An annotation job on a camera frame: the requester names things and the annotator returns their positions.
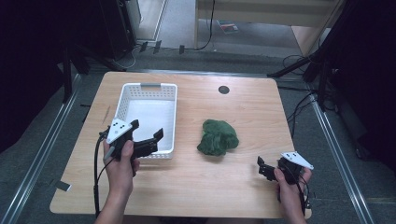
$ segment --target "tape piece on table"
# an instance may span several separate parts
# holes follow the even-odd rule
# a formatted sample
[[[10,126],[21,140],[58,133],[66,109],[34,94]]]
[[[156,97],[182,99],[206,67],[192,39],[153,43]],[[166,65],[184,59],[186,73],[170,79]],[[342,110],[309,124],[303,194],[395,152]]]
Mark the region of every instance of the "tape piece on table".
[[[50,182],[50,185],[54,186],[57,189],[61,189],[63,191],[66,191],[66,192],[69,191],[72,188],[71,185],[66,184],[66,183],[64,183],[61,180],[56,180],[56,179],[52,179],[51,182]]]

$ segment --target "hand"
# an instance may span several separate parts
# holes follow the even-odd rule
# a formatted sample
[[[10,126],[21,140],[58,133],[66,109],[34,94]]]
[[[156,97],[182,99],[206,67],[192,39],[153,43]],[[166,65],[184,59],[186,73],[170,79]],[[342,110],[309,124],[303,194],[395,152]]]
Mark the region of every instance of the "hand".
[[[103,141],[104,152],[106,155],[109,151],[109,145]],[[129,196],[134,189],[133,170],[131,165],[131,156],[134,153],[134,142],[127,141],[122,148],[120,161],[109,158],[105,164],[110,164],[106,167],[107,178],[109,183],[109,193],[107,195],[105,206],[95,223],[122,223],[123,213]],[[134,170],[139,169],[140,162],[134,160]]]
[[[289,185],[286,182],[283,172],[277,168],[274,170],[276,180],[278,182],[277,192],[280,193],[281,207],[285,219],[289,223],[306,223],[300,202],[300,191],[296,185]],[[308,183],[312,172],[308,168],[304,168],[303,179]],[[299,185],[304,190],[304,182],[300,178]]]

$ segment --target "table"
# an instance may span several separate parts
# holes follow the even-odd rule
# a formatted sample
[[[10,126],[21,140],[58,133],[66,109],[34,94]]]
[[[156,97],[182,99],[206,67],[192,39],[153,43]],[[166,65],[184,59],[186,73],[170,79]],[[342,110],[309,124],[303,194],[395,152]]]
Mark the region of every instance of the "table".
[[[57,189],[50,205],[52,212],[94,213],[95,143],[98,133],[113,119],[122,85],[131,82],[177,84],[177,121],[174,158],[141,161],[126,215],[281,217],[276,182],[259,175],[257,165],[257,157],[261,156],[276,166],[281,152],[294,150],[272,79],[117,72],[106,73],[103,78],[62,177],[72,188],[67,192]],[[230,92],[221,94],[220,86],[227,86]],[[198,151],[206,119],[230,123],[237,132],[239,146],[222,157]],[[99,185],[103,207],[108,193],[106,174]]]
[[[213,20],[289,25],[303,56],[314,48],[326,28],[337,19],[344,0],[218,0]],[[198,48],[198,20],[210,20],[213,0],[195,1],[194,46]]]

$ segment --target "white basket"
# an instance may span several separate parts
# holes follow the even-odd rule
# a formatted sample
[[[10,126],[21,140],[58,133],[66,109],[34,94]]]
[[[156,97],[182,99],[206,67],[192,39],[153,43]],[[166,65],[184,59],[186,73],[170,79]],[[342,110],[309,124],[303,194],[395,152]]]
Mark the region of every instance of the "white basket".
[[[134,141],[152,138],[163,129],[158,151],[142,159],[173,157],[177,110],[177,85],[168,83],[126,83],[122,87],[116,118],[125,122],[139,120]]]

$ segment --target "green cloth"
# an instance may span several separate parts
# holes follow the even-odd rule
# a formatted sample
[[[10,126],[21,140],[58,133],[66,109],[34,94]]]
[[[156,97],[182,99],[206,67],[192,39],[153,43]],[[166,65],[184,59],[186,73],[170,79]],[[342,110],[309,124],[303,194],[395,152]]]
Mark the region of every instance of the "green cloth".
[[[224,120],[207,119],[203,128],[202,140],[197,148],[205,155],[225,155],[227,149],[236,148],[239,144],[235,129]]]

